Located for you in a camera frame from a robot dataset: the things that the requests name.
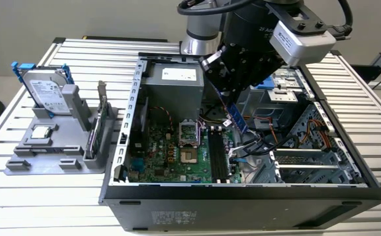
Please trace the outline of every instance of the green circuit board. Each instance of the green circuit board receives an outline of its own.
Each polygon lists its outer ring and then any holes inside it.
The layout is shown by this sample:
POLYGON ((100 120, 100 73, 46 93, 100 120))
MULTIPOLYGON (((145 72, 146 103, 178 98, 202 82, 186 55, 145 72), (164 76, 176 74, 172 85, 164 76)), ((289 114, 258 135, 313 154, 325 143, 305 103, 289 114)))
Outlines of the green circuit board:
MULTIPOLYGON (((144 157, 144 170, 132 171, 132 182, 180 182, 212 183, 208 131, 200 134, 197 148, 178 146, 178 132, 173 131, 166 138, 169 128, 152 126, 149 128, 148 151, 144 157)), ((232 131, 222 132, 224 149, 232 142, 232 131)), ((240 183, 240 171, 229 180, 240 183)))

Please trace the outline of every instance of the ram slot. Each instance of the ram slot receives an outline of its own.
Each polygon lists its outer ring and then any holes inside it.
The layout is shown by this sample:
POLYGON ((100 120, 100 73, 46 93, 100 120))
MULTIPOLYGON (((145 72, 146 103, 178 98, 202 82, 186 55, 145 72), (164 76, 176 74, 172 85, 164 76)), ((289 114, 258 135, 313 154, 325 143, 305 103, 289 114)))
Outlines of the ram slot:
POLYGON ((210 172, 213 182, 226 182, 228 168, 224 151, 222 133, 220 130, 208 132, 210 172))

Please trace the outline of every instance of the white label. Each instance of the white label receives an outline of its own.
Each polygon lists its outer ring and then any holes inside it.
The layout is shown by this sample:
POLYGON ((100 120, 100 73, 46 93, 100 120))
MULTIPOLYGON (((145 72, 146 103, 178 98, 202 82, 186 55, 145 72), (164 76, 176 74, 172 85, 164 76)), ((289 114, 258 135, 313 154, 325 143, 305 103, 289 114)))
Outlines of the white label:
POLYGON ((282 44, 282 46, 285 48, 289 49, 293 46, 293 42, 290 41, 290 39, 281 32, 278 32, 277 38, 281 41, 281 44, 282 44))
POLYGON ((196 69, 164 68, 161 79, 196 81, 196 69))
POLYGON ((193 225, 197 211, 152 211, 154 225, 193 225))
POLYGON ((57 83, 49 80, 30 80, 30 85, 41 104, 48 111, 54 114, 69 113, 69 108, 57 83))
POLYGON ((45 149, 32 149, 33 152, 46 152, 45 149))
POLYGON ((224 125, 225 127, 228 127, 230 124, 232 124, 232 121, 230 121, 230 120, 226 120, 226 121, 224 121, 224 123, 222 123, 222 125, 224 125))
POLYGON ((286 82, 285 82, 285 80, 282 80, 282 79, 274 79, 274 83, 277 83, 277 84, 285 84, 286 82))

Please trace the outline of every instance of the aluminum extrusion table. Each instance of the aluminum extrusion table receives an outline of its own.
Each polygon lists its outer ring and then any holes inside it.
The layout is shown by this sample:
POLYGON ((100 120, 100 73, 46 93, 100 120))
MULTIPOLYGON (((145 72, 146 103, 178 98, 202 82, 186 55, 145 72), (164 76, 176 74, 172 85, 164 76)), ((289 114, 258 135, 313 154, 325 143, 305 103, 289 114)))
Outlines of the aluminum extrusion table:
MULTIPOLYGON (((53 43, 38 65, 70 67, 81 98, 97 106, 97 81, 122 120, 138 52, 178 53, 176 43, 66 39, 53 43)), ((308 65, 330 107, 381 183, 381 101, 341 56, 308 65)), ((33 117, 24 88, 0 118, 0 236, 132 235, 97 199, 104 175, 5 176, 2 170, 33 117)), ((112 139, 112 151, 116 141, 112 139)), ((148 232, 149 235, 381 236, 381 205, 322 231, 148 232)))

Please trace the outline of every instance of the side panel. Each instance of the side panel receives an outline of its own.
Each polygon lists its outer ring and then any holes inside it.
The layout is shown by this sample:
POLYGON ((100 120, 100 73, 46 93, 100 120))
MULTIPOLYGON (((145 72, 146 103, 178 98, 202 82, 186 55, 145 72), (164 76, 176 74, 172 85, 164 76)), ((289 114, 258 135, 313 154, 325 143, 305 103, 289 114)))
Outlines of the side panel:
POLYGON ((125 231, 322 229, 376 205, 354 200, 105 200, 125 231))

